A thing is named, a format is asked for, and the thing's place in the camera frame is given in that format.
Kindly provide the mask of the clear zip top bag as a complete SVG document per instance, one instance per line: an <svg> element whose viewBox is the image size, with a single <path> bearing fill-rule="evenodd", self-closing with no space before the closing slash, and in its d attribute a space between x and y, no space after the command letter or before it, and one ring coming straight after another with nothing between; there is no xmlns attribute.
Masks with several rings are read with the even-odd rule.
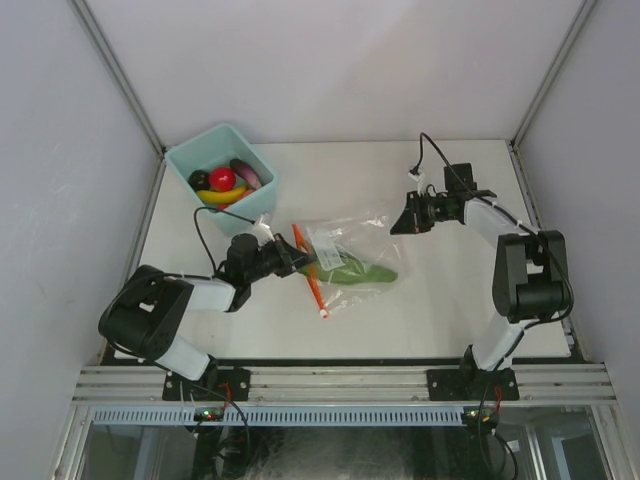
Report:
<svg viewBox="0 0 640 480"><path fill-rule="evenodd" d="M324 319L391 290L406 276L406 252L390 234L384 203L342 218L299 220L291 228L295 246L313 258L298 272Z"/></svg>

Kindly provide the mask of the green fake leaf vegetable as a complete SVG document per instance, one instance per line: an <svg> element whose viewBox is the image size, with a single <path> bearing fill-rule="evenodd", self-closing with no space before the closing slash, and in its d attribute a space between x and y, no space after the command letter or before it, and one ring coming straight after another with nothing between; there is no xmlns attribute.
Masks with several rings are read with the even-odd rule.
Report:
<svg viewBox="0 0 640 480"><path fill-rule="evenodd" d="M309 278L313 277L319 282L337 285L393 283L398 279L394 270L353 259L329 271L322 269L319 263L314 263L300 269L299 273Z"/></svg>

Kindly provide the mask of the small orange fake carrot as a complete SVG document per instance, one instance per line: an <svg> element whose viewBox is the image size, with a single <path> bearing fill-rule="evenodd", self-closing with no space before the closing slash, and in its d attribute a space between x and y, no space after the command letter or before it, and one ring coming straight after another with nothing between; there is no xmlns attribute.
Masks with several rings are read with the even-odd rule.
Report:
<svg viewBox="0 0 640 480"><path fill-rule="evenodd" d="M243 194L239 197L238 201L248 197L249 195L253 194L256 190L254 189L247 189L243 192Z"/></svg>

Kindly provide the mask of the long purple fake eggplant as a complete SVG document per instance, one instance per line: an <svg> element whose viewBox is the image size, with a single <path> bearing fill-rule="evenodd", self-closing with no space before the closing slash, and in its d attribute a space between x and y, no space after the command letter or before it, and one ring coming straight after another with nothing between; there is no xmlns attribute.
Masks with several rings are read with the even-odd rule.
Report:
<svg viewBox="0 0 640 480"><path fill-rule="evenodd" d="M229 166L237 176L246 182L249 188L257 190L262 187L262 182L258 174L245 161L239 158L234 158L230 160Z"/></svg>

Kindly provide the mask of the yellow fake banana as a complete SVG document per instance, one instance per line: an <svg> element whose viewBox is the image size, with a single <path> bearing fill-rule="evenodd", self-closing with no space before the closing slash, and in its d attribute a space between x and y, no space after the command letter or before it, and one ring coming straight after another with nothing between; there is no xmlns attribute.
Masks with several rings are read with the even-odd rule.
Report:
<svg viewBox="0 0 640 480"><path fill-rule="evenodd" d="M225 204L230 205L240 200L248 190L246 184L228 191L198 190L196 196L204 204Z"/></svg>

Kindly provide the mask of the red fake apple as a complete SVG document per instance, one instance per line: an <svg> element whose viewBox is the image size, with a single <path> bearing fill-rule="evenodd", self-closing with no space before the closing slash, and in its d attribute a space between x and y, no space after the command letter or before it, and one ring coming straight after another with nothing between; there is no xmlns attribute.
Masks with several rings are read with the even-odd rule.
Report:
<svg viewBox="0 0 640 480"><path fill-rule="evenodd" d="M210 189L217 192L228 192L235 187L236 175L228 166L219 166L210 172Z"/></svg>

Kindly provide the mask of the dark purple fake eggplant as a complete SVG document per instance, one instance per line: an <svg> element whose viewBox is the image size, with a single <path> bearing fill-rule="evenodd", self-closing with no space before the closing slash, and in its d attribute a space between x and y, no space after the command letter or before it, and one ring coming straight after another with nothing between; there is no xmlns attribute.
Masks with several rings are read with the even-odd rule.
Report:
<svg viewBox="0 0 640 480"><path fill-rule="evenodd" d="M209 182L210 173L204 170L195 170L191 173L188 178L188 185L194 191L201 190L209 190L210 182Z"/></svg>

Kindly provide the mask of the teal plastic bin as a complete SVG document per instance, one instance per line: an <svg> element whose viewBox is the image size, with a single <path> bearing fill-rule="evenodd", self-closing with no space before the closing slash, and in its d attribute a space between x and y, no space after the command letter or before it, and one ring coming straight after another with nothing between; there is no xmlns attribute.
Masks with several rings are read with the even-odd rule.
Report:
<svg viewBox="0 0 640 480"><path fill-rule="evenodd" d="M275 211L276 171L230 124L169 149L165 160L227 236L247 230L251 220Z"/></svg>

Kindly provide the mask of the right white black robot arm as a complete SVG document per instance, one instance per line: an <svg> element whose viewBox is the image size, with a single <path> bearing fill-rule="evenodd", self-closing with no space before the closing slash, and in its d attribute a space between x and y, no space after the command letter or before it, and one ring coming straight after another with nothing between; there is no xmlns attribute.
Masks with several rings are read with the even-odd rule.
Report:
<svg viewBox="0 0 640 480"><path fill-rule="evenodd" d="M516 400L511 367L528 331L560 322L572 311L566 244L557 230L538 230L518 219L490 190L478 188L468 163L444 168L445 189L411 191L390 232L415 235L457 221L495 249L492 299L496 313L456 368L427 371L435 401Z"/></svg>

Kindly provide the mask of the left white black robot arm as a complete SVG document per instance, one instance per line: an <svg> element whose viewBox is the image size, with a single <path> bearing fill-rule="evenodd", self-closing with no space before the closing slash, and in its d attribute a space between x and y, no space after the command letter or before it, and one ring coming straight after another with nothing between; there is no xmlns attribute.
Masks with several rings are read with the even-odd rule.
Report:
<svg viewBox="0 0 640 480"><path fill-rule="evenodd" d="M211 277L143 265L106 307L98 331L112 348L178 375L187 392L206 400L218 390L218 365L212 355L179 334L185 314L236 312L257 281L271 275L285 278L313 261L311 254L279 234L260 241L243 233L231 239L222 269Z"/></svg>

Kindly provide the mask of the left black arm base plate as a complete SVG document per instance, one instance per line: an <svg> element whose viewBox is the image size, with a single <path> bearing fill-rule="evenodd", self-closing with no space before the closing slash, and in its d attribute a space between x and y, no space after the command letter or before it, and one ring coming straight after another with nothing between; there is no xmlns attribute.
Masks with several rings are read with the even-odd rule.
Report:
<svg viewBox="0 0 640 480"><path fill-rule="evenodd" d="M251 372L247 369L217 369L200 380L188 380L177 373L165 376L164 401L246 401L249 396Z"/></svg>

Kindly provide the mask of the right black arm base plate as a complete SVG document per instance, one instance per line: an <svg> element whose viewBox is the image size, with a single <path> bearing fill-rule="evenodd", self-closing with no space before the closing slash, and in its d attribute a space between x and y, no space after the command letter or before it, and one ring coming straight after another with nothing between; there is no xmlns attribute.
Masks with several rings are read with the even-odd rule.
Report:
<svg viewBox="0 0 640 480"><path fill-rule="evenodd" d="M463 373L458 368L429 369L426 380L431 401L520 399L515 372L510 368L472 374Z"/></svg>

